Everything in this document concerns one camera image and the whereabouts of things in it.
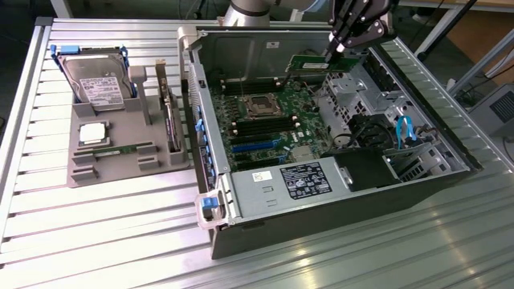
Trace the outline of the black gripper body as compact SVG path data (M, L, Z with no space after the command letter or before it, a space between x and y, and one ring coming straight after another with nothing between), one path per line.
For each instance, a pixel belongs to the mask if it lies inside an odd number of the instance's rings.
M333 34L361 34L392 9L389 0L330 1L329 24Z

